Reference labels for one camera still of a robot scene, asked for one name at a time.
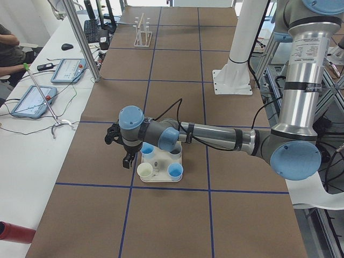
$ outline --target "white table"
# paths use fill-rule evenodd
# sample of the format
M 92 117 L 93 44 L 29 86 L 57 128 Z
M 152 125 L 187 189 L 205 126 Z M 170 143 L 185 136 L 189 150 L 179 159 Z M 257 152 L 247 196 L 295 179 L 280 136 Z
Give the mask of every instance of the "white table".
M 80 15 L 79 18 L 83 25 L 88 16 Z M 70 43 L 74 48 L 62 51 L 61 45 L 64 43 Z M 31 65 L 31 71 L 33 73 L 37 72 L 37 65 L 49 62 L 59 63 L 59 60 L 48 61 L 46 58 L 83 58 L 68 18 L 61 23 Z M 41 85 L 53 85 L 50 82 L 52 75 L 52 73 L 42 73 L 36 75 L 36 79 Z M 80 81 L 75 84 L 77 96 L 60 119 L 68 119 L 71 122 L 80 120 L 93 84 L 91 72 L 87 69 Z M 21 98 L 31 85 L 33 85 L 33 82 L 29 77 L 23 79 L 15 87 L 8 99 Z M 60 92 L 67 85 L 54 86 Z M 69 86 L 58 95 L 52 105 L 57 115 L 63 112 L 74 93 L 73 88 Z M 8 106 L 12 110 L 15 103 L 8 102 Z M 8 111 L 3 105 L 0 108 L 0 114 L 5 113 L 8 113 Z M 14 118 L 12 116 L 0 117 L 3 128 L 23 133 L 52 126 L 54 122 L 51 117 L 39 120 Z M 37 229 L 74 134 L 75 131 L 67 125 L 55 129 L 55 140 L 50 129 L 30 135 L 15 134 L 0 129 L 1 221 Z M 25 257 L 29 246 L 0 241 L 0 257 Z

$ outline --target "person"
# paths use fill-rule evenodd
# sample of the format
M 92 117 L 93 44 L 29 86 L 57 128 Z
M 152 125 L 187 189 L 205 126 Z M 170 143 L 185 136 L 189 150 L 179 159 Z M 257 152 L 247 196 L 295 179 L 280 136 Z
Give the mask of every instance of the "person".
M 23 63 L 31 64 L 34 52 L 24 52 L 19 47 L 18 38 L 0 24 L 0 76 L 11 75 L 10 85 L 15 86 L 23 77 Z

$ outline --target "tablet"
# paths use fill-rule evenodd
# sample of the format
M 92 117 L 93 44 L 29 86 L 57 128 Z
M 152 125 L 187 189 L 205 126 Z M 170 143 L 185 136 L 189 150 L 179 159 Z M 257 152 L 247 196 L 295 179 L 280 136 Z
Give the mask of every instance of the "tablet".
M 50 100 L 48 102 L 51 104 L 57 93 L 57 88 L 51 86 L 41 86 L 41 90 L 44 96 L 50 96 Z M 37 87 L 35 85 L 31 85 L 26 93 L 21 97 L 15 108 L 12 110 L 11 115 L 15 117 L 40 118 L 47 108 L 48 107 L 45 104 Z
M 80 80 L 87 64 L 85 59 L 61 59 L 51 78 L 52 83 L 75 83 Z

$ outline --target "phone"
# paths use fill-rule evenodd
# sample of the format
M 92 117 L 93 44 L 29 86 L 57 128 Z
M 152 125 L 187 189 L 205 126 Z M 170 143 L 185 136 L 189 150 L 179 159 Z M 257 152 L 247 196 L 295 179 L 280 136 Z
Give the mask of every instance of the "phone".
M 37 66 L 38 71 L 44 71 L 44 70 L 49 70 L 54 67 L 53 63 L 45 63 Z

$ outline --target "computer mouse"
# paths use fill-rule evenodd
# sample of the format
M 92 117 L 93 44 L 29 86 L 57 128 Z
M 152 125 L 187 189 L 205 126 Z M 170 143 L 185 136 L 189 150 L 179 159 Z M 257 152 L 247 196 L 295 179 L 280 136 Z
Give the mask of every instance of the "computer mouse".
M 69 50 L 69 49 L 71 49 L 71 48 L 73 48 L 74 46 L 72 45 L 72 44 L 68 44 L 68 43 L 64 43 L 62 46 L 61 46 L 61 49 L 63 50 L 63 51 L 65 51 L 65 50 Z

